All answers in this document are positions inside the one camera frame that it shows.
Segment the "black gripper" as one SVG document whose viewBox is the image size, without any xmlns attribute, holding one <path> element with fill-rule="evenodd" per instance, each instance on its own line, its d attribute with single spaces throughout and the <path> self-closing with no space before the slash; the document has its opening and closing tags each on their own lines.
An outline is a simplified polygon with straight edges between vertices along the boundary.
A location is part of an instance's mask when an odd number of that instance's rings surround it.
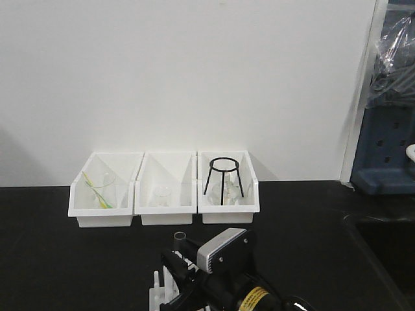
<svg viewBox="0 0 415 311">
<path fill-rule="evenodd" d="M 196 265 L 200 243 L 186 238 L 179 251 L 162 251 L 161 263 L 175 281 L 179 295 L 160 310 L 237 310 L 243 293 L 255 280 L 254 248 L 257 237 L 247 232 L 213 257 L 213 273 Z"/>
</svg>

